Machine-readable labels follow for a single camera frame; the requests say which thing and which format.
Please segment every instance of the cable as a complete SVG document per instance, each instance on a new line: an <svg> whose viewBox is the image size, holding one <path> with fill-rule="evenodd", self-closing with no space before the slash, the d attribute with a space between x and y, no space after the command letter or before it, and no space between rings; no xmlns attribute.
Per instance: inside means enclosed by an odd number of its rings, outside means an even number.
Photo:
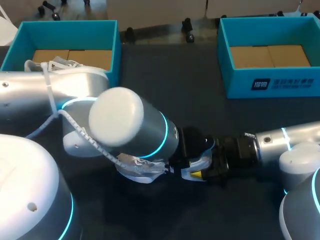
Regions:
<svg viewBox="0 0 320 240"><path fill-rule="evenodd" d="M43 71L44 80L45 80L45 84L46 84L46 90L48 92L51 110L52 110L52 113L53 113L54 117L57 118L58 117L57 106L56 106L56 103L55 103L54 92L52 91L50 76L49 76L49 72L48 72L48 63L47 62L42 62L42 63L40 63L40 66L41 66L42 71Z"/></svg>
<svg viewBox="0 0 320 240"><path fill-rule="evenodd" d="M0 12L1 12L2 15L4 16L4 18L5 18L8 22L10 22L10 23L12 24L10 18L8 17L8 15L6 14L5 10L2 8L1 5L0 5Z"/></svg>
<svg viewBox="0 0 320 240"><path fill-rule="evenodd" d="M164 162L150 162L147 160L142 161L141 165L139 166L131 166L126 163L121 162L119 159L117 159L115 156L111 155L109 152L107 152L99 143L97 143L92 137L90 137L86 131L79 126L79 124L70 116L69 113L67 113L65 110L58 110L57 114L52 114L37 130L26 136L26 138L31 139L40 134L57 116L56 115L62 115L64 116L67 121L74 127L74 129L82 136L84 139L86 139L95 149L97 149L102 155L107 157L111 162L118 165L119 167L134 172L137 174L143 174L143 173L151 173L151 172L159 172L164 173L167 169L165 167Z"/></svg>

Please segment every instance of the black tabletop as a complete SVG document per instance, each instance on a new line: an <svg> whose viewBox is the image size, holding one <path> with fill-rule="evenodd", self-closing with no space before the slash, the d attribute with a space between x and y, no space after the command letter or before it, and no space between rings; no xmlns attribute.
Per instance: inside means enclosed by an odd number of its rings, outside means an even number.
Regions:
<svg viewBox="0 0 320 240"><path fill-rule="evenodd" d="M215 44L123 45L121 54L120 85L177 126L237 136L320 119L320 98L226 99ZM236 171L226 187L172 175L140 184L104 157L68 156L60 122L36 142L54 157L73 193L84 240L283 240L277 165Z"/></svg>

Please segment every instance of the teal box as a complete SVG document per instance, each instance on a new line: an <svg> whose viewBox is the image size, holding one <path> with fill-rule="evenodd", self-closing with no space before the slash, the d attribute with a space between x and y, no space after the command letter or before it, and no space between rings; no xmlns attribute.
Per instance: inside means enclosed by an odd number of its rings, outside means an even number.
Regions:
<svg viewBox="0 0 320 240"><path fill-rule="evenodd" d="M6 54L0 71L24 71L36 50L112 50L110 87L119 84L121 42L115 20L26 21Z"/></svg>
<svg viewBox="0 0 320 240"><path fill-rule="evenodd" d="M301 45L311 67L235 68L230 47ZM222 18L217 55L227 98L320 96L320 25L314 16Z"/></svg>

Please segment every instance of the gray floor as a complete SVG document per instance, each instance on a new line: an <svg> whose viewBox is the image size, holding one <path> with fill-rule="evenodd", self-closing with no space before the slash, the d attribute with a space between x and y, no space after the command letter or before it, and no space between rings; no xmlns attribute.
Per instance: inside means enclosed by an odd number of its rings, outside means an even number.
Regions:
<svg viewBox="0 0 320 240"><path fill-rule="evenodd" d="M17 27L22 21L52 21L51 11L45 9L45 16L40 18L37 8L43 0L0 0L0 5ZM61 0L48 0L56 7L61 20L107 20L107 1L91 0L90 6L85 6L83 0L67 0L61 5ZM214 21L200 19L192 22L193 35L196 43L212 43L216 40L217 30ZM185 44L185 35L181 33L181 22L176 24L151 27L136 31L137 44Z"/></svg>

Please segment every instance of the blue light strip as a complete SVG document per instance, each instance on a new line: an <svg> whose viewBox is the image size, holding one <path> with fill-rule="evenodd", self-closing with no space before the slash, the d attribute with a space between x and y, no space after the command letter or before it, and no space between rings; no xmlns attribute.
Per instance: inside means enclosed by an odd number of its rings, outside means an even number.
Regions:
<svg viewBox="0 0 320 240"><path fill-rule="evenodd" d="M93 97L93 96L86 96L86 97L78 97L78 98L75 98L75 99L71 99L67 102L65 102L61 109L64 109L66 106L70 105L70 104L73 104L75 102L80 102L80 101L95 101L97 100L97 97Z"/></svg>
<svg viewBox="0 0 320 240"><path fill-rule="evenodd" d="M287 134L287 131L284 127L281 128L282 129L282 132L283 132L283 135L284 135L284 140L286 142L286 146L288 147L288 150L291 151L291 146L290 146L290 138Z"/></svg>
<svg viewBox="0 0 320 240"><path fill-rule="evenodd" d="M145 155L145 156L138 156L138 158L140 159L145 159L145 158L149 158L153 155L155 155L157 152L159 152L159 150L164 146L166 140L167 140L167 136L168 136L168 123L166 120L166 117L162 114L162 112L159 111L159 113L161 113L163 119L164 119L164 123L165 123L165 135L164 135L164 139L162 141L162 143L160 144L160 146L152 153L150 153L149 155Z"/></svg>
<svg viewBox="0 0 320 240"><path fill-rule="evenodd" d="M319 171L319 168L313 174L311 188L312 188L312 195L313 195L313 200L314 200L315 206L320 213L320 204L319 204L317 194L316 194L316 175L317 175L318 171Z"/></svg>
<svg viewBox="0 0 320 240"><path fill-rule="evenodd" d="M69 217L69 221L63 231L63 233L61 234L61 236L58 238L58 240L61 240L65 235L66 235L66 232L68 231L68 228L70 226L70 223L71 223L71 220L72 220L72 215L74 214L74 199L72 197L72 194L70 193L71 195L71 213L70 213L70 217Z"/></svg>

